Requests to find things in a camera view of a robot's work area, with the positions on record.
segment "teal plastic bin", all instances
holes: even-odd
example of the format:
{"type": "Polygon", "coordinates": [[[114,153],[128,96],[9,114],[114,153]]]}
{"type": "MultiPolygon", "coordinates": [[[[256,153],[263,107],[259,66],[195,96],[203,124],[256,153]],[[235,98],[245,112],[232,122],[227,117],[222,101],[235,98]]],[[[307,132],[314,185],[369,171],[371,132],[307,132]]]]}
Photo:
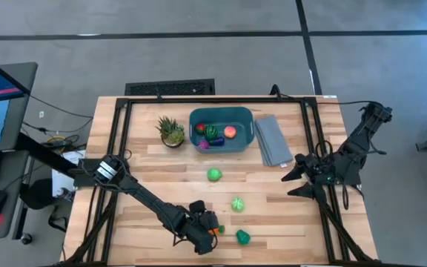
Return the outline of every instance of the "teal plastic bin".
{"type": "Polygon", "coordinates": [[[244,107],[229,108],[197,108],[191,112],[189,117],[189,135],[191,143],[198,152],[204,154],[242,152],[255,138],[253,129],[253,114],[244,107]],[[225,138],[225,144],[222,146],[210,146],[208,149],[199,148],[200,140],[205,140],[205,136],[199,135],[195,131],[195,126],[203,123],[205,126],[213,125],[218,130],[217,136],[225,138]],[[236,130],[236,136],[233,139],[223,135],[223,130],[227,126],[233,126],[236,130]]]}

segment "gray towel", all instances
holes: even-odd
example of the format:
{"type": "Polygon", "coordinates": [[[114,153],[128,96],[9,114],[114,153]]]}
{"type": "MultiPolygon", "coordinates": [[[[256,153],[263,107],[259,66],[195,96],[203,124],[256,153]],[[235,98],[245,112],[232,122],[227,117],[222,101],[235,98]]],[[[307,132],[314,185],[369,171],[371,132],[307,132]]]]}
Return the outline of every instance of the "gray towel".
{"type": "Polygon", "coordinates": [[[293,160],[293,155],[289,151],[288,144],[274,115],[257,119],[254,128],[263,165],[277,166],[293,160]]]}

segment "wooden table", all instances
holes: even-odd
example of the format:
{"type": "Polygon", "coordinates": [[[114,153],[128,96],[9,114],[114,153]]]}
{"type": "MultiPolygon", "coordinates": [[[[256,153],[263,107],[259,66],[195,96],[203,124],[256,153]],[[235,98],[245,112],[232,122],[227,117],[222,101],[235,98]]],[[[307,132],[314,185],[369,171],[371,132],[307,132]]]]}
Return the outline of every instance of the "wooden table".
{"type": "MultiPolygon", "coordinates": [[[[337,101],[323,99],[321,96],[317,98],[318,102],[337,101]]],[[[106,153],[115,101],[116,97],[100,97],[98,100],[88,140],[88,158],[101,158],[106,153]]],[[[207,208],[216,212],[220,224],[225,225],[226,232],[219,236],[217,248],[203,256],[195,254],[193,245],[189,242],[173,247],[173,235],[161,226],[156,215],[134,198],[123,194],[119,196],[116,209],[108,264],[328,262],[317,203],[310,199],[286,195],[287,191],[303,185],[304,178],[294,182],[280,181],[281,177],[293,168],[292,164],[287,168],[263,166],[256,139],[242,153],[200,154],[188,140],[180,148],[170,149],[162,144],[159,132],[154,127],[159,116],[171,116],[187,126],[189,114],[196,108],[234,105],[237,104],[133,106],[127,142],[127,149],[133,153],[128,160],[132,175],[165,202],[187,207],[190,202],[204,200],[207,208]],[[206,172],[212,167],[220,168],[223,172],[223,177],[218,182],[207,180],[206,172]],[[230,202],[233,197],[244,199],[246,207],[243,212],[236,213],[231,210],[230,202]],[[235,233],[239,229],[251,235],[249,245],[237,244],[235,233]]],[[[249,108],[255,119],[275,115],[291,153],[308,153],[298,104],[254,103],[240,106],[249,108]]],[[[319,109],[325,139],[337,149],[346,139],[339,106],[319,105],[319,109]]],[[[120,141],[123,112],[120,116],[116,145],[120,141]]],[[[311,112],[309,117],[316,138],[311,112]]],[[[64,242],[68,257],[83,241],[91,192],[91,188],[86,188],[76,194],[64,242]]],[[[363,251],[370,257],[377,258],[363,200],[356,191],[348,192],[350,207],[346,211],[342,205],[342,189],[337,187],[343,224],[363,251]]],[[[331,233],[336,257],[340,259],[337,233],[332,225],[331,233]]],[[[98,238],[95,259],[100,258],[103,237],[104,231],[98,238]]]]}

